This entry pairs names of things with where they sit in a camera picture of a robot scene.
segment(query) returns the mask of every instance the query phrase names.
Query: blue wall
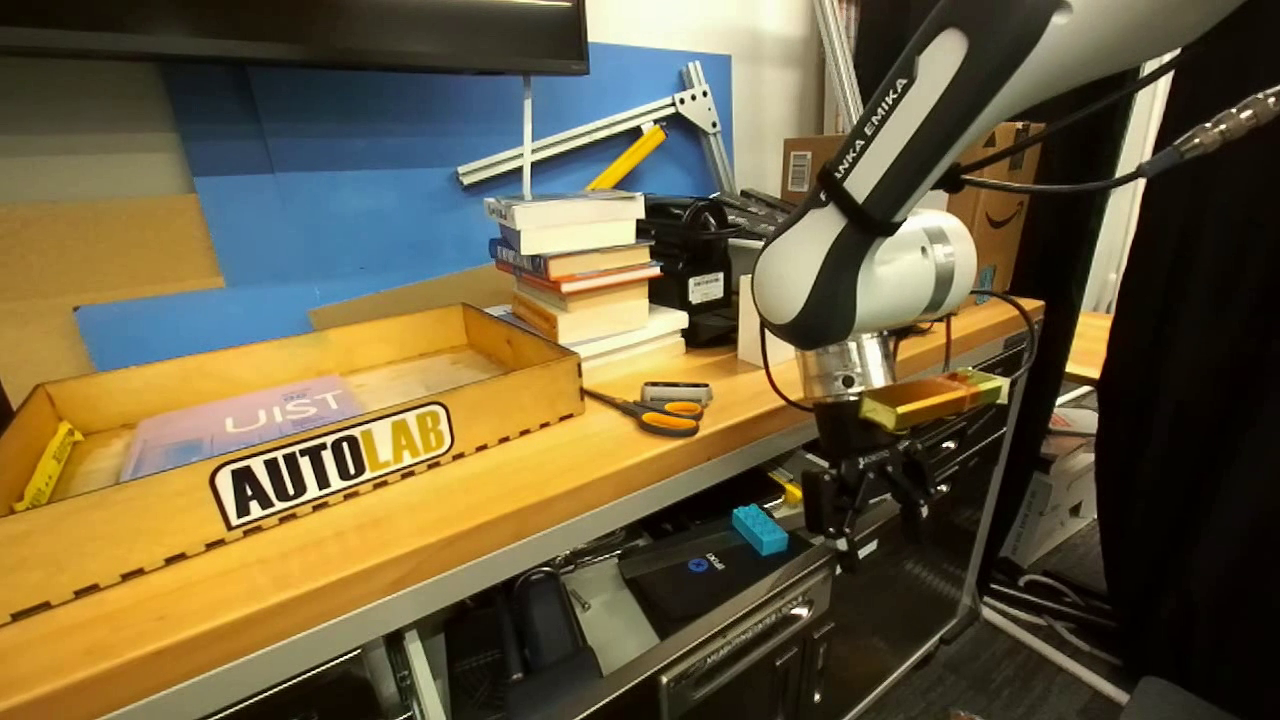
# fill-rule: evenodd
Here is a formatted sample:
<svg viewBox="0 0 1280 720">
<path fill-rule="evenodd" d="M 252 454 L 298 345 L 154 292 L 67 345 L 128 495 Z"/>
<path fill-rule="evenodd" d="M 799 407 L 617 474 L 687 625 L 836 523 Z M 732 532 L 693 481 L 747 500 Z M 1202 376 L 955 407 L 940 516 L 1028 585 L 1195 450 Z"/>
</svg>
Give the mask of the blue wall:
<svg viewBox="0 0 1280 720">
<path fill-rule="evenodd" d="M 732 136 L 728 59 L 703 51 L 592 47 L 586 75 L 541 75 L 537 136 L 684 90 L 698 59 Z M 329 74 L 163 65 L 192 190 L 229 287 L 89 304 L 75 312 L 97 369 L 308 332 L 317 304 L 482 264 L 482 195 L 520 177 L 461 190 L 454 163 L 520 144 L 515 75 Z M 637 136 L 537 163 L 537 194 L 582 190 Z M 623 190 L 709 195 L 693 124 Z"/>
</svg>

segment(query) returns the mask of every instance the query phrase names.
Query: stack of books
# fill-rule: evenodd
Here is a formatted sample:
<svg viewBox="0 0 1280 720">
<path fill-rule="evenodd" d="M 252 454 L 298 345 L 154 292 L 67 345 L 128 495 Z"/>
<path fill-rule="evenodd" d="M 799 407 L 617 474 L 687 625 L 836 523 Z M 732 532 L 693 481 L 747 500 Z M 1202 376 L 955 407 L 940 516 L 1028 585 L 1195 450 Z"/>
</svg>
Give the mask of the stack of books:
<svg viewBox="0 0 1280 720">
<path fill-rule="evenodd" d="M 638 194 L 488 202 L 493 264 L 515 280 L 512 316 L 581 357 L 678 342 L 687 312 L 649 304 L 660 277 L 637 236 Z"/>
</svg>

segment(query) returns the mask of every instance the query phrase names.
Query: autolab sticker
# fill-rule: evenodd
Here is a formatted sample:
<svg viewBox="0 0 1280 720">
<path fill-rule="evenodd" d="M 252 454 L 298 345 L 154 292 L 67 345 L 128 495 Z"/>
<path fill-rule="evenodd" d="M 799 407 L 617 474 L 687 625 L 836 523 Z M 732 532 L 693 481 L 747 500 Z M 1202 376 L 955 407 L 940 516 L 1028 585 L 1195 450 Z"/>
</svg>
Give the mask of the autolab sticker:
<svg viewBox="0 0 1280 720">
<path fill-rule="evenodd" d="M 229 527 L 350 494 L 367 481 L 402 474 L 450 454 L 442 403 L 348 426 L 260 458 L 234 458 L 211 474 L 211 495 Z"/>
</svg>

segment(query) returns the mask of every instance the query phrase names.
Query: wooden workbench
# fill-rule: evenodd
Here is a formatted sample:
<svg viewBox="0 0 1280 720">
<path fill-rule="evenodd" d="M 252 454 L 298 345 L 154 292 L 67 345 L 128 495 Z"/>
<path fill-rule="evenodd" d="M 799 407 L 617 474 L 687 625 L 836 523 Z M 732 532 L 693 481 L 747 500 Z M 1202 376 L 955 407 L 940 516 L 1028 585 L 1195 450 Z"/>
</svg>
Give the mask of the wooden workbench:
<svg viewBox="0 0 1280 720">
<path fill-rule="evenodd" d="M 1004 304 L 967 309 L 951 360 L 1020 332 Z M 908 342 L 901 376 L 936 373 L 940 342 L 940 328 Z M 632 357 L 582 385 L 627 396 L 650 376 L 710 385 L 694 441 L 642 436 L 586 403 L 567 426 L 0 628 L 0 717 L 211 714 L 813 441 L 813 421 L 732 353 Z M 32 535 L 0 551 L 57 564 L 67 550 Z"/>
</svg>

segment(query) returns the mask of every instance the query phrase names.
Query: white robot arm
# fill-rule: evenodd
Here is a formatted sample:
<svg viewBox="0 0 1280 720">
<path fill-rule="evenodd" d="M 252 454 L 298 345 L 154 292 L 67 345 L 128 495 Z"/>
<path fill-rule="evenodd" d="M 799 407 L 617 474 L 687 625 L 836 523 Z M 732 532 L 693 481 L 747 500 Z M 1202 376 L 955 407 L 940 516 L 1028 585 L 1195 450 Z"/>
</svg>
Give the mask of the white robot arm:
<svg viewBox="0 0 1280 720">
<path fill-rule="evenodd" d="M 813 532 L 841 532 L 832 506 L 856 485 L 860 396 L 891 385 L 885 332 L 958 309 L 974 280 L 962 225 L 949 214 L 913 214 L 914 202 L 994 119 L 1179 47 L 1241 3 L 936 3 L 841 155 L 824 163 L 819 194 L 756 262 L 761 319 L 799 347 L 819 458 L 832 465 L 824 487 L 805 487 Z"/>
</svg>

